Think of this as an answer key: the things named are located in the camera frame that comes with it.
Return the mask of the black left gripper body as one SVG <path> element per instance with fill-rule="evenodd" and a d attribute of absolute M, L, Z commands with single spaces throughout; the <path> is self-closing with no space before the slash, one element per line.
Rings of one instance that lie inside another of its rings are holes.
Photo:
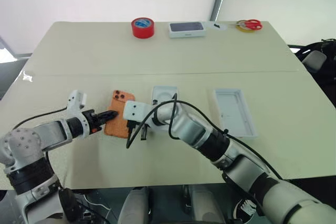
<path fill-rule="evenodd" d="M 93 109 L 83 112 L 84 117 L 89 125 L 89 133 L 97 133 L 102 130 L 99 115 L 94 112 Z"/>

